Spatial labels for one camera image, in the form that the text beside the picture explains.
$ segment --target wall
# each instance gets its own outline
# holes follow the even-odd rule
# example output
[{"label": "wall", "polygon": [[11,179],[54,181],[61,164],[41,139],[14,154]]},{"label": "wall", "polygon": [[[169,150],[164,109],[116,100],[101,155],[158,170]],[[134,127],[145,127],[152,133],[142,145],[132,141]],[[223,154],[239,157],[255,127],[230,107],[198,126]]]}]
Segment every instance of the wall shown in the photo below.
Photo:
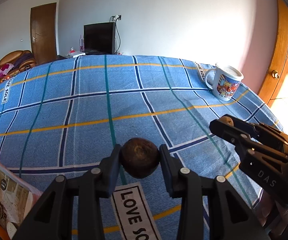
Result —
[{"label": "wall", "polygon": [[86,24],[117,26],[127,55],[226,62],[242,69],[252,38],[256,0],[60,0],[59,50],[79,48]]},{"label": "wall", "polygon": [[277,33],[277,0],[256,0],[252,40],[243,67],[243,82],[255,93],[266,75]]},{"label": "wall", "polygon": [[57,3],[56,39],[58,49],[59,0],[8,0],[0,4],[0,60],[14,50],[31,50],[31,8],[48,3]]}]

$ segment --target white mug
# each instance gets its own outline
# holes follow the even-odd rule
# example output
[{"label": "white mug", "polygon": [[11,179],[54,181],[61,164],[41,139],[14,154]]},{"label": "white mug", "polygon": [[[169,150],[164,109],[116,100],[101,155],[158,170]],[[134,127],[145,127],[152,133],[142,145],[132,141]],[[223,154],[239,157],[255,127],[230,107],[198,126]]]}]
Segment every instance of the white mug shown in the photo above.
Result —
[{"label": "white mug", "polygon": [[[213,85],[207,81],[207,76],[215,72]],[[230,65],[216,63],[216,68],[212,68],[205,73],[205,84],[212,90],[214,96],[228,101],[234,95],[244,75]]]}]

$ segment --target pink wall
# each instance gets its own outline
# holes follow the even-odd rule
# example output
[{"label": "pink wall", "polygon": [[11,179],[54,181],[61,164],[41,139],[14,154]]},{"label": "pink wall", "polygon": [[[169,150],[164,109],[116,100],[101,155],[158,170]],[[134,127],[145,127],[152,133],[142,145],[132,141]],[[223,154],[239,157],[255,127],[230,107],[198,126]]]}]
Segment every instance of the pink wall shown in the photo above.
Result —
[{"label": "pink wall", "polygon": [[274,51],[277,32],[277,0],[256,0],[256,14],[249,50],[241,68],[243,83],[258,92]]}]

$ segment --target leather armchair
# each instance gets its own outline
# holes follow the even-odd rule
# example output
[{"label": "leather armchair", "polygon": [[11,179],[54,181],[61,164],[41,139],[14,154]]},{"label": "leather armchair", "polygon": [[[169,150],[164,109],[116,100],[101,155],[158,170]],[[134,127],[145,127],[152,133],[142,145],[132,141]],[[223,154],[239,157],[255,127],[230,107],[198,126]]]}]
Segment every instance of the leather armchair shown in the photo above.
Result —
[{"label": "leather armchair", "polygon": [[[22,57],[24,54],[26,53],[31,53],[31,51],[29,50],[16,50],[16,51],[13,51],[9,54],[7,54],[5,57],[3,57],[1,60],[0,60],[0,69],[2,66],[4,66],[6,63],[12,63],[14,64],[15,61]],[[22,62],[18,68],[15,68],[15,69],[12,69],[8,74],[7,76],[3,77],[3,78],[0,78],[0,83],[2,83],[4,80],[6,79],[9,79],[13,76],[16,76],[18,73],[20,72],[23,72],[29,68],[33,68],[36,66],[36,61],[35,59],[32,57],[28,60],[25,60],[24,62]]]}]

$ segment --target gold door knob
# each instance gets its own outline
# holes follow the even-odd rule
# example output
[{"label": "gold door knob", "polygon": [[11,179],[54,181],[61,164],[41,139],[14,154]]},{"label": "gold door knob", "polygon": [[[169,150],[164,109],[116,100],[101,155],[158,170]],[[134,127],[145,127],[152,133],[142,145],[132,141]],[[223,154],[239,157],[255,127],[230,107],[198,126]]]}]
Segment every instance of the gold door knob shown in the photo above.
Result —
[{"label": "gold door knob", "polygon": [[273,70],[271,72],[271,75],[273,76],[274,79],[279,79],[280,78],[280,75],[279,75],[279,73],[276,70]]}]

